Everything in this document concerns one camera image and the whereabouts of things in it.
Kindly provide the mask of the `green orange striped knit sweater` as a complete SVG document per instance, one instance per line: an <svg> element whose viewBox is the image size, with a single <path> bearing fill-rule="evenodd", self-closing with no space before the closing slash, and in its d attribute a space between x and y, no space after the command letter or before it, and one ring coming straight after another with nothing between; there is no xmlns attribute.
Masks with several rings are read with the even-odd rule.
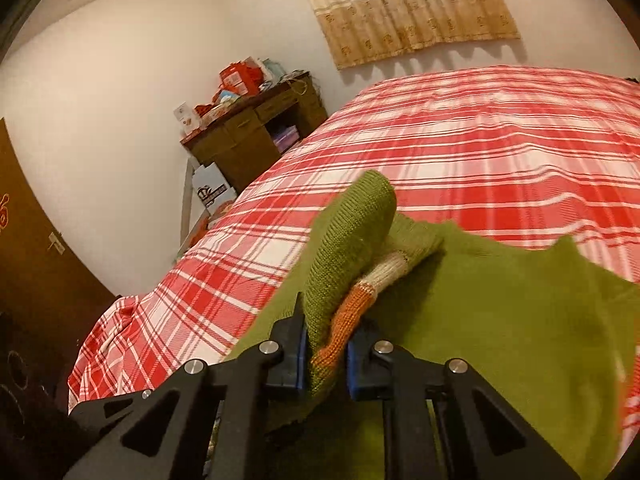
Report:
<svg viewBox="0 0 640 480"><path fill-rule="evenodd" d="M638 286L590 262L569 237L526 250L414 221L396 206L373 170L337 195L236 344L259 344L303 300L311 389L271 419L268 476L382 477L380 411L350 402L344 386L348 338L371 320L420 360L467 360L579 477L604 478L634 368Z"/></svg>

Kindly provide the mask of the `dark brown wooden door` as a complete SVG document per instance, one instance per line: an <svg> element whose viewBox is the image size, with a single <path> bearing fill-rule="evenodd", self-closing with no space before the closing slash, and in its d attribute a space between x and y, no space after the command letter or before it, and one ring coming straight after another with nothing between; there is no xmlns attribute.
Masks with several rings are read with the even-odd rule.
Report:
<svg viewBox="0 0 640 480"><path fill-rule="evenodd" d="M1 133L1 475L59 479L80 445L67 382L114 295L44 213Z"/></svg>

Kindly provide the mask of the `white printed paper bag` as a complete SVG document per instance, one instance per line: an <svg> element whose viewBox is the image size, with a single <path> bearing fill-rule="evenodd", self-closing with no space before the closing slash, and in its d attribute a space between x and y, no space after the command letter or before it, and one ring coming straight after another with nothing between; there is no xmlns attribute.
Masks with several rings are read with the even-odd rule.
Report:
<svg viewBox="0 0 640 480"><path fill-rule="evenodd" d="M224 205L233 203L238 194L217 165L199 166L192 177L194 191L205 209L212 216L221 212Z"/></svg>

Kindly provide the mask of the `red white plaid bed sheet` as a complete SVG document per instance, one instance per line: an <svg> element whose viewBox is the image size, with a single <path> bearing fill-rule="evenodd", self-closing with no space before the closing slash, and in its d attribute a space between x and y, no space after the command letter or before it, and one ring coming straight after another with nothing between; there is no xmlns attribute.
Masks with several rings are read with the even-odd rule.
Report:
<svg viewBox="0 0 640 480"><path fill-rule="evenodd" d="M70 374L70 402L157 387L193 358L237 356L314 219L369 170L414 221L526 250L569 237L639 288L636 84L518 66L386 80L251 184L152 292L99 318ZM617 454L639 426L639 329L623 385Z"/></svg>

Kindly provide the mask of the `dark brown wooden desk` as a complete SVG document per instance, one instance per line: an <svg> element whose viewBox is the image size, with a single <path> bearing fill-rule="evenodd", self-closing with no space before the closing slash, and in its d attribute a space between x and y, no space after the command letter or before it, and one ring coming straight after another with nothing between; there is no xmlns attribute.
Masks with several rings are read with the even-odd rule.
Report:
<svg viewBox="0 0 640 480"><path fill-rule="evenodd" d="M293 127L303 140L327 119L314 78L298 70L257 96L237 100L181 144L200 164L215 164L242 192L283 155L276 143L282 131Z"/></svg>

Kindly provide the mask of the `white card box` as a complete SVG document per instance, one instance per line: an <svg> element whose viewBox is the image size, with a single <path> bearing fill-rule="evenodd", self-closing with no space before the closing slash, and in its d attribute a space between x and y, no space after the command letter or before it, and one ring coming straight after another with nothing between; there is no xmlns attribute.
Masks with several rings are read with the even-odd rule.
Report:
<svg viewBox="0 0 640 480"><path fill-rule="evenodd" d="M201 129L201 117L190 105L186 103L180 104L174 109L174 115L180 122L184 136L190 136L190 134Z"/></svg>

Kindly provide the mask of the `red gift box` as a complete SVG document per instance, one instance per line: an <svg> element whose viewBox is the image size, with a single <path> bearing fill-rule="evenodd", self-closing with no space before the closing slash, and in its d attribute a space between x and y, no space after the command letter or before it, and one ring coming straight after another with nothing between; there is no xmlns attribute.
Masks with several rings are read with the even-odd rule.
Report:
<svg viewBox="0 0 640 480"><path fill-rule="evenodd" d="M224 88L239 96L257 96L265 82L262 69L253 61L231 63L219 76Z"/></svg>

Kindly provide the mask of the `beige floral window curtain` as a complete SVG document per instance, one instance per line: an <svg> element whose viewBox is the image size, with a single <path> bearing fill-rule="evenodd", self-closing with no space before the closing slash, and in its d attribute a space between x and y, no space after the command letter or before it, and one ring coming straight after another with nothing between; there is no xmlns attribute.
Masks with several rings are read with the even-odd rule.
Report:
<svg viewBox="0 0 640 480"><path fill-rule="evenodd" d="M435 44L517 40L504 0L308 0L338 70Z"/></svg>

